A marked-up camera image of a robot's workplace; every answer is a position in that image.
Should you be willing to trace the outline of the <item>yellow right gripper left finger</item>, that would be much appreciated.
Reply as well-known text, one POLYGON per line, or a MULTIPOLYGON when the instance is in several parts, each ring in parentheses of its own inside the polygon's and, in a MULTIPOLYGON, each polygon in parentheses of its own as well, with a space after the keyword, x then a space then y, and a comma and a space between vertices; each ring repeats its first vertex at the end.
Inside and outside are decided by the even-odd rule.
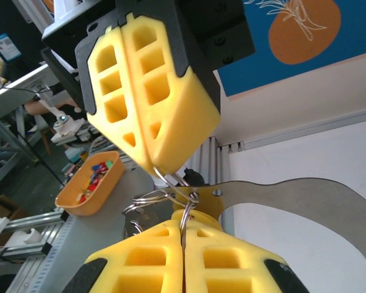
POLYGON ((91 254, 64 292, 184 292, 179 223, 171 219, 91 254))

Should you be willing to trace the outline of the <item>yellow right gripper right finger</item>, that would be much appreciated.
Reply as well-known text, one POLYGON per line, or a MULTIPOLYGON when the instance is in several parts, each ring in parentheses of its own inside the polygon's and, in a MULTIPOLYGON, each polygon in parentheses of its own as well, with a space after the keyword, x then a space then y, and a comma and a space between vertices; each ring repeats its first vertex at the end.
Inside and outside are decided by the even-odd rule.
POLYGON ((182 210, 183 292, 307 292, 279 255, 225 233, 211 216, 182 210))

